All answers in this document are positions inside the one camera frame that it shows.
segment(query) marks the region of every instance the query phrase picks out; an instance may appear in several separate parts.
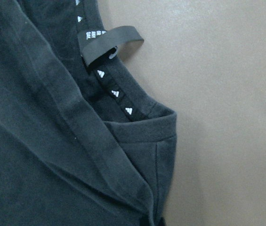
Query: black garment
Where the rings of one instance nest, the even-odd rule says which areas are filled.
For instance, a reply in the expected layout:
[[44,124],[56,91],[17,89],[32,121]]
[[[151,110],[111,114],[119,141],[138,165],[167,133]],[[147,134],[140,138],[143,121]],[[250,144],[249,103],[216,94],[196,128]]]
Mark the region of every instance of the black garment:
[[[162,224],[176,113],[119,58],[84,65],[76,3],[0,0],[0,226]],[[80,6],[104,30],[97,2]]]

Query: adidas logo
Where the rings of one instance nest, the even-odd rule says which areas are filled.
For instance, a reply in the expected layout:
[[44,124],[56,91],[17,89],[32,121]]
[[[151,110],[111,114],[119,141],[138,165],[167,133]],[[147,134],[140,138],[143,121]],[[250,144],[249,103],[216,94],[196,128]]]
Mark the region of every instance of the adidas logo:
[[114,90],[112,90],[111,92],[114,94],[114,96],[116,96],[116,97],[119,96],[119,91],[114,91]]
[[99,35],[106,33],[106,31],[86,32],[86,40],[94,39]]
[[104,75],[105,75],[105,73],[104,73],[103,71],[100,71],[100,70],[97,70],[97,73],[99,74],[99,76],[100,76],[101,78],[103,78]]
[[125,110],[126,110],[130,115],[132,115],[133,108],[131,108],[131,107],[130,107],[130,108],[126,107]]
[[77,17],[77,21],[80,22],[82,20],[82,17],[81,16],[78,16]]

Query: white triangle logo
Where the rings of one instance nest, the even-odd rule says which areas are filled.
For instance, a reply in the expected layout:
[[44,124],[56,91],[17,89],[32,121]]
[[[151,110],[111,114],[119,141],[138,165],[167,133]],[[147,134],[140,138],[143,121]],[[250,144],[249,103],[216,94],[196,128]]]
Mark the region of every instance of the white triangle logo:
[[105,75],[105,73],[104,73],[103,71],[100,71],[100,70],[97,70],[97,73],[99,74],[99,76],[100,76],[101,78],[103,78],[104,75]]
[[114,91],[114,90],[111,90],[111,92],[114,94],[114,96],[118,97],[119,96],[119,91]]
[[125,110],[126,110],[130,115],[132,115],[133,108],[128,108],[128,107],[126,107]]
[[77,17],[77,21],[80,22],[82,20],[82,17],[81,16],[78,16]]

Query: beige surface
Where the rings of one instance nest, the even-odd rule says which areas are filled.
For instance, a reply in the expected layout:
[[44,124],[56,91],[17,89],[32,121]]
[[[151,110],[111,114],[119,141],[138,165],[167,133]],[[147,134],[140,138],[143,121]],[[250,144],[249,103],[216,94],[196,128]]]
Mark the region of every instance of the beige surface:
[[140,31],[120,56],[178,113],[168,226],[266,226],[266,0],[98,3]]

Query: white logo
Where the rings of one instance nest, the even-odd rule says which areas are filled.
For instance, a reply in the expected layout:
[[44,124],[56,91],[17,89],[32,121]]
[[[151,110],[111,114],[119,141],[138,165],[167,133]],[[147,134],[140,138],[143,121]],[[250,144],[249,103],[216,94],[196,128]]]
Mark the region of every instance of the white logo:
[[128,108],[128,107],[126,107],[125,110],[126,110],[130,115],[132,115],[132,110],[133,110],[132,108]]
[[106,31],[86,32],[86,40],[94,39],[99,35],[106,33]]
[[114,91],[114,90],[111,90],[111,92],[116,96],[118,97],[119,96],[119,91]]
[[103,78],[104,75],[105,75],[105,73],[104,73],[103,71],[100,71],[100,70],[97,70],[97,73],[99,74],[99,76],[100,76],[101,78]]
[[78,16],[77,17],[77,21],[80,22],[82,20],[82,17],[81,16]]

